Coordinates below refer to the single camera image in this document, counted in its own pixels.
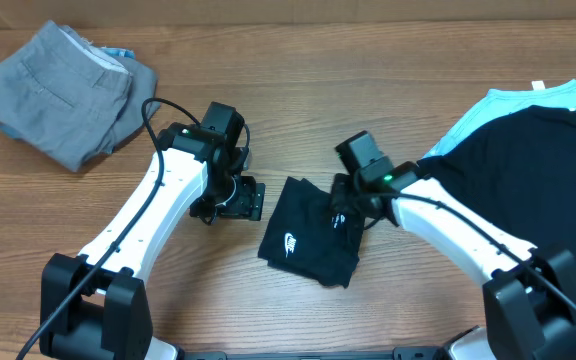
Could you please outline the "black t-shirt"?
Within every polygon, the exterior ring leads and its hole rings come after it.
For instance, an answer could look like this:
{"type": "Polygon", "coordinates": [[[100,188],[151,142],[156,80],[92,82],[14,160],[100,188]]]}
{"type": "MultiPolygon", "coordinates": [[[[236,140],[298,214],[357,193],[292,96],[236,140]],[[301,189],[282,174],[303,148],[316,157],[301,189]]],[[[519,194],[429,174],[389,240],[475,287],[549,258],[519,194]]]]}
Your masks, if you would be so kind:
{"type": "Polygon", "coordinates": [[[287,178],[258,257],[325,287],[348,287],[359,263],[365,218],[332,210],[331,200],[308,180],[287,178]]]}
{"type": "Polygon", "coordinates": [[[531,106],[418,165],[496,227],[576,261],[576,110],[531,106]]]}

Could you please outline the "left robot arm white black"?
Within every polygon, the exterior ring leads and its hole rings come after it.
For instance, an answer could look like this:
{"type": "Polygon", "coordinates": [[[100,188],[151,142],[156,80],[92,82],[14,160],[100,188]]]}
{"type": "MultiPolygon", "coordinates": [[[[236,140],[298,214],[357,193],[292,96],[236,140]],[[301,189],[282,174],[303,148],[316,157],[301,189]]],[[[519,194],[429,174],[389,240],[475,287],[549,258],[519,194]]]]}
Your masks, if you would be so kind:
{"type": "Polygon", "coordinates": [[[77,256],[56,253],[43,269],[40,326],[33,345],[54,359],[186,358],[154,335],[146,284],[184,214],[258,221],[265,186],[245,175],[250,133],[231,106],[213,102],[203,119],[150,135],[155,152],[135,191],[77,256]]]}

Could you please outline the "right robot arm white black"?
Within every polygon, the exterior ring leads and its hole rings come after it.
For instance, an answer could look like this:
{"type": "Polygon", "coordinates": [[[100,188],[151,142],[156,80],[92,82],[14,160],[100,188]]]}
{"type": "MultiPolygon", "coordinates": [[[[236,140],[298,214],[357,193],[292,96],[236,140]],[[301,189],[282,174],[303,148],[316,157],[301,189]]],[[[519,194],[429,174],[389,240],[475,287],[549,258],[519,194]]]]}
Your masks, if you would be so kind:
{"type": "Polygon", "coordinates": [[[361,131],[336,146],[346,172],[331,206],[386,219],[424,239],[481,287],[486,324],[436,350],[437,359],[576,359],[576,263],[484,220],[414,162],[392,163],[361,131]]]}

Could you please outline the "folded blue white cloth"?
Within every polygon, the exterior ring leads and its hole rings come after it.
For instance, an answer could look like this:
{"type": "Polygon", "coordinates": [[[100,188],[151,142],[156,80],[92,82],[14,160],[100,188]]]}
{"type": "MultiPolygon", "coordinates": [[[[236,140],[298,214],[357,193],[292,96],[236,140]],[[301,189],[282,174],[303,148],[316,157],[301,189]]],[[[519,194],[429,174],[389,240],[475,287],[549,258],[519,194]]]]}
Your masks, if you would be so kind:
{"type": "Polygon", "coordinates": [[[101,50],[113,57],[124,57],[135,59],[135,53],[133,50],[125,49],[125,48],[112,48],[112,47],[101,47],[101,50]]]}

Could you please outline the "folded grey trousers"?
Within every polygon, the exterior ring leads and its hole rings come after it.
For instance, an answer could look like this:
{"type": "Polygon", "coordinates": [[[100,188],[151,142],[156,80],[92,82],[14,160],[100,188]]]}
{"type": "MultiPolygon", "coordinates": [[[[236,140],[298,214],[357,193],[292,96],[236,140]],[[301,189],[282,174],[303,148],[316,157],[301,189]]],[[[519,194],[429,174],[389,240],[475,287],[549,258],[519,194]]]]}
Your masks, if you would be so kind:
{"type": "Polygon", "coordinates": [[[47,21],[0,62],[0,130],[68,170],[110,154],[152,116],[158,77],[113,57],[66,25],[47,21]]]}

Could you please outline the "black t-shirt in pile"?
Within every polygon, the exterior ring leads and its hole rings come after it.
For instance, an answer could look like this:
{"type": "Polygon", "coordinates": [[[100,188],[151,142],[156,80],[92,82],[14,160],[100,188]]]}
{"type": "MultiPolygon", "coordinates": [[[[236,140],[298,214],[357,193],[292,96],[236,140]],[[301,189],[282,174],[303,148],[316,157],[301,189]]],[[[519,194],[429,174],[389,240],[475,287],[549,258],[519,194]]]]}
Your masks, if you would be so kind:
{"type": "Polygon", "coordinates": [[[418,165],[496,227],[576,261],[576,110],[531,106],[418,165]]]}

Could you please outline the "light blue t-shirt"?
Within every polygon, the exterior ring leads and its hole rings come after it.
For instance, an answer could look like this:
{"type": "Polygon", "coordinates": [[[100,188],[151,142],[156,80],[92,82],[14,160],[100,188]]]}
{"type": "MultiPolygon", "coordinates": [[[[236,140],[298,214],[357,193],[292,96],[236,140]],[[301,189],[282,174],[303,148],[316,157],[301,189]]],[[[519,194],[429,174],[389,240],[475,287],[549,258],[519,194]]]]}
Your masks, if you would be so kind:
{"type": "Polygon", "coordinates": [[[532,86],[531,90],[525,91],[490,89],[486,96],[470,108],[424,155],[424,158],[445,155],[479,127],[530,106],[576,111],[575,79],[551,88],[546,88],[541,80],[533,81],[532,86]]]}

